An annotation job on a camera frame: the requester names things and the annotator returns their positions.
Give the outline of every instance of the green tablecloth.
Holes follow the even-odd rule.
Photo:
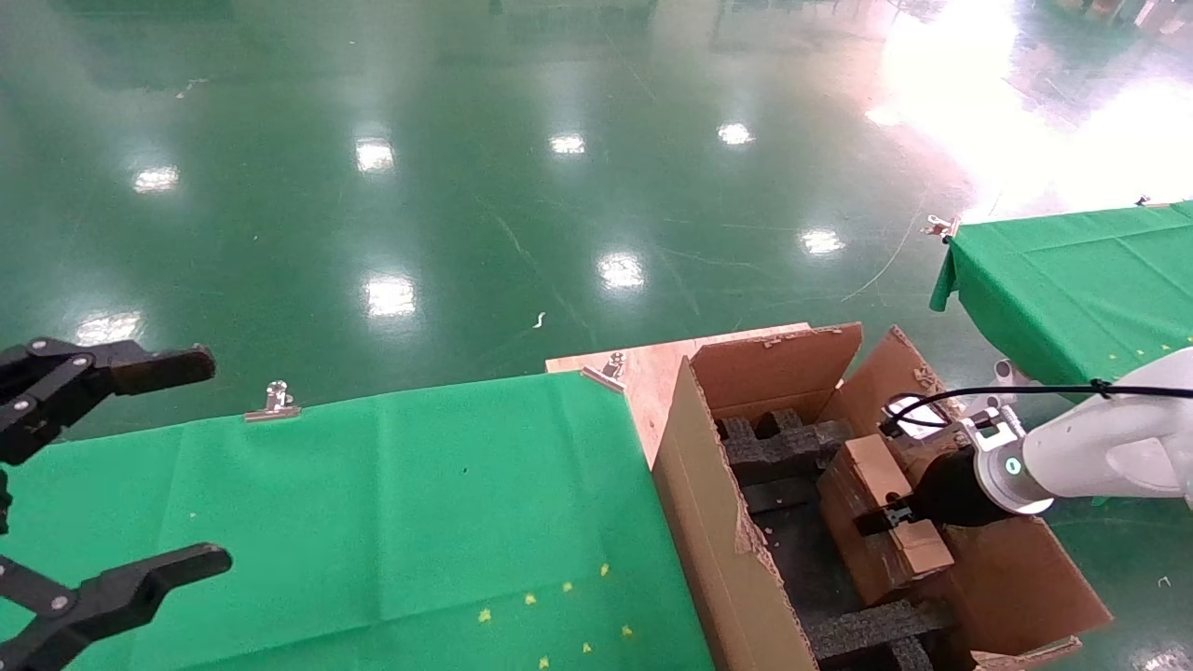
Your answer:
[[[625,401],[576,374],[67,443],[11,476],[0,552],[60,581],[234,558],[73,669],[711,669]],[[27,620],[0,603],[5,638]]]
[[[1193,204],[963,226],[932,296],[1044,383],[1117,380],[1193,343]]]

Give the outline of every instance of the floor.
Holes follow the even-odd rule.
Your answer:
[[[798,321],[984,382],[929,215],[1193,195],[1189,6],[1087,5],[2,2],[0,343],[215,351],[74,437]],[[1193,666],[1193,516],[1052,522],[1119,618],[1058,667]]]

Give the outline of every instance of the small cardboard box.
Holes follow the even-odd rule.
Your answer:
[[[680,365],[654,478],[713,659],[722,670],[816,669],[762,533],[750,521],[713,421],[795,408],[804,421],[876,431],[903,392],[940,390],[898,328],[848,380],[858,324],[774,339],[707,345]],[[911,466],[926,455],[896,455]],[[945,528],[954,565],[925,580],[948,602],[954,646],[983,669],[1024,669],[1080,647],[1075,634],[1111,620],[1047,525],[1036,517]]]
[[[863,536],[854,519],[878,510],[888,497],[910,495],[911,485],[882,436],[847,441],[816,482],[821,512],[866,605],[902,597],[916,580],[953,565],[929,519],[902,523],[883,534]]]

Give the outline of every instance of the open cardboard box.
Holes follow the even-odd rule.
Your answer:
[[[713,421],[795,408],[805,423],[877,431],[880,407],[940,383],[897,328],[841,382],[861,345],[849,324],[773,339],[707,345],[680,365],[654,468],[655,484],[717,666],[817,669],[764,534],[750,519]],[[934,455],[896,454],[914,485]],[[1025,669],[1077,647],[1076,634],[1111,620],[1038,517],[941,529],[954,565],[919,585],[948,603],[950,642],[988,670]],[[798,572],[797,579],[809,578]]]

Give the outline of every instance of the wooden board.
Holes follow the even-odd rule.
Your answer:
[[[675,376],[679,375],[679,364],[684,361],[684,357],[690,357],[704,345],[712,343],[769,338],[772,336],[798,333],[809,328],[808,324],[792,324],[789,326],[709,336],[707,338],[613,350],[625,353],[626,363],[622,382],[626,387],[626,401],[630,404],[630,413],[633,415],[633,423],[638,427],[638,437],[642,439],[642,451],[647,455],[647,463],[651,467],[655,464],[655,455],[659,454],[659,441],[662,438],[663,426],[667,425],[672,395],[675,393]],[[600,370],[608,362],[608,357],[613,351],[549,359],[546,362],[546,371],[580,370],[586,365]]]

